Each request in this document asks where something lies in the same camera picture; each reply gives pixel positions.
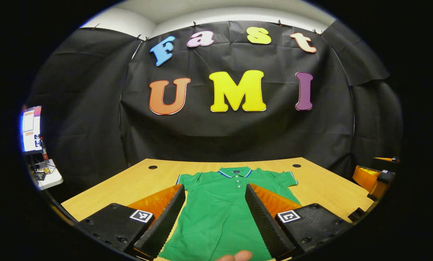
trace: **white desk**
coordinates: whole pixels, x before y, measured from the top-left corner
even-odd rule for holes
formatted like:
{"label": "white desk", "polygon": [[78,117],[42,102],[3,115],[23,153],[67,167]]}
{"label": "white desk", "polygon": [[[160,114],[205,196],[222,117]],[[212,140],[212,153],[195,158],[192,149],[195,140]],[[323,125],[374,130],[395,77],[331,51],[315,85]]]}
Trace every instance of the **white desk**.
{"label": "white desk", "polygon": [[49,173],[47,174],[44,180],[37,180],[37,186],[40,190],[45,190],[50,187],[54,187],[55,185],[59,185],[63,182],[62,175],[60,175],[59,171],[57,170],[57,167],[55,167],[54,162],[52,159],[49,159],[47,164],[44,164],[44,162],[36,164],[39,166],[39,171],[44,169],[49,169]]}

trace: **orange gripper pad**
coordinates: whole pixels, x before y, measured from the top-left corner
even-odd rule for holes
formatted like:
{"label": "orange gripper pad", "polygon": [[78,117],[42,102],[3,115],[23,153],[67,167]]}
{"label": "orange gripper pad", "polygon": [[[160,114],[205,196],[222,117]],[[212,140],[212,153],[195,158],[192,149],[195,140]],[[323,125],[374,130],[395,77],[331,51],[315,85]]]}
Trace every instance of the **orange gripper pad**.
{"label": "orange gripper pad", "polygon": [[128,207],[134,208],[136,210],[147,211],[154,214],[155,220],[151,223],[152,225],[168,206],[168,203],[175,196],[180,186],[181,184],[178,184],[173,187],[166,188],[162,191],[142,198],[135,203],[129,204]]}
{"label": "orange gripper pad", "polygon": [[253,191],[257,194],[258,198],[263,202],[268,213],[275,218],[276,214],[301,208],[302,206],[295,203],[294,201],[287,199],[283,196],[276,194],[266,188],[259,187],[255,184],[250,183]]}
{"label": "orange gripper pad", "polygon": [[352,177],[358,185],[366,189],[368,192],[372,192],[376,187],[378,176],[381,172],[376,170],[369,170],[365,167],[355,167],[354,176]]}
{"label": "orange gripper pad", "polygon": [[386,161],[392,161],[392,158],[378,158],[378,157],[374,157],[374,158],[382,159],[382,160],[386,160]]}

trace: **fingertip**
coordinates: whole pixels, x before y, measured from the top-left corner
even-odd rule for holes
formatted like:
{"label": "fingertip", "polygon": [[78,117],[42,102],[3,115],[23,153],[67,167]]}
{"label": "fingertip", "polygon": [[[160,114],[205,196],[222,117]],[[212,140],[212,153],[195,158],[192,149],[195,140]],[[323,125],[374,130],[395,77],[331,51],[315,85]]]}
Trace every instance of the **fingertip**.
{"label": "fingertip", "polygon": [[222,256],[222,257],[218,258],[215,261],[235,261],[235,257],[231,256],[230,254],[227,254],[225,256]]}
{"label": "fingertip", "polygon": [[250,251],[241,250],[234,255],[235,261],[249,261],[253,254]]}

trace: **colorful foam letter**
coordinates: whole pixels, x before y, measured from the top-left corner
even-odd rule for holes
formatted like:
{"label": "colorful foam letter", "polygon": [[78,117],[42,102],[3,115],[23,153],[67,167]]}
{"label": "colorful foam letter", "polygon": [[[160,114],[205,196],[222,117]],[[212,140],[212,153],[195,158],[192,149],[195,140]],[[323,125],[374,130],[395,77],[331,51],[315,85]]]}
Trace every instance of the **colorful foam letter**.
{"label": "colorful foam letter", "polygon": [[195,33],[191,36],[191,40],[188,41],[187,46],[196,47],[196,46],[209,46],[211,45],[213,40],[213,32],[211,31],[202,31]]}
{"label": "colorful foam letter", "polygon": [[210,74],[209,78],[213,81],[215,89],[214,102],[213,105],[210,106],[210,110],[213,112],[227,111],[228,106],[224,103],[225,96],[231,108],[235,111],[238,110],[244,96],[246,97],[245,103],[243,104],[244,111],[266,110],[267,106],[263,103],[261,98],[262,77],[262,71],[246,71],[239,85],[236,85],[226,71],[218,71]]}
{"label": "colorful foam letter", "polygon": [[180,111],[185,105],[186,101],[186,87],[190,83],[189,78],[179,78],[173,81],[176,85],[176,98],[175,102],[170,105],[163,103],[163,93],[168,81],[155,81],[149,84],[152,89],[150,93],[149,108],[150,110],[159,115],[175,114]]}
{"label": "colorful foam letter", "polygon": [[151,53],[155,54],[155,58],[157,58],[156,66],[163,64],[172,56],[172,54],[167,53],[167,51],[173,50],[173,45],[170,43],[173,40],[175,40],[174,36],[168,36],[165,40],[161,41],[150,50]]}
{"label": "colorful foam letter", "polygon": [[295,38],[295,40],[297,41],[297,44],[299,45],[299,47],[302,50],[304,50],[308,53],[316,53],[316,48],[308,45],[308,42],[311,41],[310,38],[303,36],[302,33],[293,33],[290,36],[291,36],[291,38]]}
{"label": "colorful foam letter", "polygon": [[271,37],[268,36],[268,31],[265,28],[247,28],[247,39],[255,44],[267,45],[271,43]]}
{"label": "colorful foam letter", "polygon": [[296,110],[308,111],[313,107],[310,102],[310,82],[313,76],[310,73],[298,72],[296,78],[299,79],[299,102],[296,104]]}

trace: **letter m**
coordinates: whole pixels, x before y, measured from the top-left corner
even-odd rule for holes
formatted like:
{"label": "letter m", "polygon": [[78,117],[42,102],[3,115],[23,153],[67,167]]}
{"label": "letter m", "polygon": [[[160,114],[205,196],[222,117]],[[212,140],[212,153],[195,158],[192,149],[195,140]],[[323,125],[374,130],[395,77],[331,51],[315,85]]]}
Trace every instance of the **letter m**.
{"label": "letter m", "polygon": [[244,111],[264,111],[267,106],[263,103],[261,97],[261,78],[262,71],[250,70],[246,71],[239,83],[231,79],[231,76],[226,71],[218,71],[210,74],[209,78],[213,81],[215,96],[213,105],[210,110],[213,112],[224,112],[228,110],[228,105],[224,103],[224,97],[228,99],[233,110],[238,110],[243,97]]}

